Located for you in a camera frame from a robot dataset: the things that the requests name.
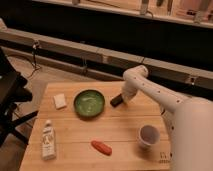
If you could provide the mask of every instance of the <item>cable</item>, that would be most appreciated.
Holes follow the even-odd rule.
[[[149,11],[149,10],[147,10],[147,12],[146,12],[147,14],[150,14],[151,15],[151,17],[152,17],[152,19],[154,18],[154,14],[151,12],[151,11]]]
[[[27,60],[27,61],[30,63],[30,65],[33,67],[33,71],[31,72],[31,74],[30,74],[29,76],[27,76],[28,79],[31,78],[31,77],[33,76],[33,74],[34,74],[36,71],[42,69],[42,67],[41,67],[40,65],[38,65],[38,64],[37,64],[37,61],[36,61],[36,53],[35,53],[35,52],[36,52],[37,48],[38,48],[38,44],[35,43],[35,44],[33,45],[33,51],[32,51],[33,62],[30,61],[30,60],[29,60],[26,56],[24,56],[24,55],[17,55],[17,54],[6,55],[7,57],[20,57],[20,58],[22,58],[22,59]]]
[[[33,54],[33,62],[34,62],[33,68],[34,68],[34,70],[33,70],[33,71],[31,72],[31,74],[27,77],[28,79],[31,78],[31,77],[33,76],[33,74],[34,74],[36,71],[42,69],[42,67],[41,67],[40,65],[37,64],[36,55],[35,55],[35,50],[33,50],[32,54]]]

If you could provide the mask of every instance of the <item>floor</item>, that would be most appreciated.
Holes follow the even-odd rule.
[[[9,60],[17,71],[21,71],[25,78],[31,75],[33,68],[28,61],[13,57],[9,57]],[[28,84],[26,87],[33,93],[33,100],[19,105],[19,110],[16,111],[19,116],[38,110],[43,92],[49,82],[95,81],[95,79],[83,75],[76,75],[43,65],[41,67],[42,68],[36,71],[33,76],[28,78]],[[28,124],[22,124],[18,130],[23,132],[25,136],[29,137],[31,133],[31,125],[33,125],[33,120]],[[21,141],[16,139],[13,135],[9,135],[3,146],[0,148],[0,171],[18,171],[25,148],[26,146]]]

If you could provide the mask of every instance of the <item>white sponge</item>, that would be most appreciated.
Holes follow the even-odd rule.
[[[53,99],[56,109],[61,109],[67,106],[66,99],[63,93],[55,95]]]

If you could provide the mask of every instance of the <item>green bowl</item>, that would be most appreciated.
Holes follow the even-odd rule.
[[[97,90],[84,90],[74,100],[76,113],[84,118],[99,115],[104,109],[104,96]]]

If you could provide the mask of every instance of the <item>wire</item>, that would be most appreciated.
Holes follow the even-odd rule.
[[[31,74],[27,77],[28,79],[31,78],[31,77],[33,76],[33,74],[34,74],[36,71],[42,69],[42,67],[41,67],[40,65],[37,64],[35,50],[36,50],[36,49],[34,49],[33,52],[32,52],[32,54],[33,54],[33,68],[34,68],[34,70],[33,70],[33,71],[31,72]]]
[[[161,112],[161,114],[160,114],[160,115],[163,115],[165,112],[166,112],[166,109],[165,109],[165,108],[163,108],[163,110],[162,110],[162,112]]]
[[[152,19],[154,18],[154,14],[151,12],[151,11],[149,11],[149,10],[147,10],[147,12],[146,12],[147,14],[150,14],[151,15],[151,17],[152,17]]]
[[[30,59],[28,59],[28,58],[27,58],[26,56],[24,56],[24,55],[17,55],[17,54],[10,54],[10,55],[7,55],[7,57],[20,57],[20,58],[22,58],[22,59],[27,60],[27,61],[30,63],[30,65],[33,67],[33,71],[31,72],[31,74],[30,74],[29,76],[27,76],[28,79],[31,78],[31,77],[33,76],[33,74],[34,74],[36,71],[42,69],[42,67],[41,67],[40,65],[38,65],[38,64],[37,64],[37,61],[36,61],[36,53],[35,53],[36,49],[37,49],[37,47],[36,47],[36,48],[33,48],[33,51],[32,51],[33,62],[30,61]]]
[[[145,59],[146,59],[146,57],[143,57],[143,59],[141,60],[140,64],[143,64]]]

